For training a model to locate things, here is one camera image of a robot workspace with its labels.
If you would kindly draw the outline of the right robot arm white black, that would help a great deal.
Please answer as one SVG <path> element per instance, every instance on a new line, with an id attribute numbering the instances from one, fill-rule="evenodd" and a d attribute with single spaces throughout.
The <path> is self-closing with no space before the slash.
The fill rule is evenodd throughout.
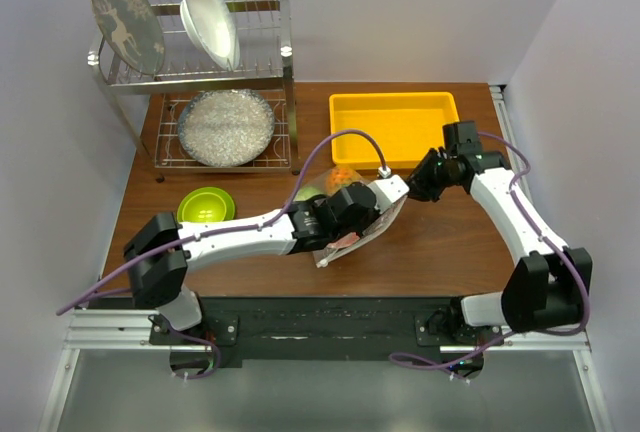
<path id="1" fill-rule="evenodd" d="M 431 149 L 407 179 L 409 196 L 436 202 L 461 187 L 479 204 L 509 250 L 514 270 L 501 292 L 466 296 L 445 321 L 448 338 L 469 344 L 481 326 L 507 326 L 515 333 L 568 336 L 590 318 L 590 254 L 572 248 L 544 222 L 499 151 L 487 151 L 484 133 L 472 121 L 443 128 L 444 144 Z"/>

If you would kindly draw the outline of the clear zip top bag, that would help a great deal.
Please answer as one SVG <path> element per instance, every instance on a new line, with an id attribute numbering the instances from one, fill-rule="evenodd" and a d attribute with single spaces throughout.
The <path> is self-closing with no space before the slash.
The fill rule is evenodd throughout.
<path id="1" fill-rule="evenodd" d="M 349 166 L 333 167 L 304 184 L 288 209 L 291 252 L 310 252 L 318 268 L 327 266 L 383 234 L 408 193 L 398 175 L 370 181 Z"/>

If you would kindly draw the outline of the fake watermelon slice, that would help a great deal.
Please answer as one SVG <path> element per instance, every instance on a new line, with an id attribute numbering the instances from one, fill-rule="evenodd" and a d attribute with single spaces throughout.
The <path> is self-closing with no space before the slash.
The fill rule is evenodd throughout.
<path id="1" fill-rule="evenodd" d="M 356 232 L 350 232 L 335 242 L 330 243 L 327 248 L 333 252 L 341 252 L 356 247 L 361 237 Z"/>

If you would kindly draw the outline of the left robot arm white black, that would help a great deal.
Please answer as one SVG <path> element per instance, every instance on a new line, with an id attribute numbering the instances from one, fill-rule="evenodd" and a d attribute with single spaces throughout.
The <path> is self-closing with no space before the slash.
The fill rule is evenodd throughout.
<path id="1" fill-rule="evenodd" d="M 186 226 L 171 220 L 147 243 L 135 239 L 127 251 L 134 307 L 154 309 L 185 344 L 200 342 L 207 320 L 185 277 L 210 265 L 263 255 L 324 249 L 352 233 L 360 236 L 382 215 L 371 184 L 355 182 L 332 195 L 294 199 L 264 216 Z"/>

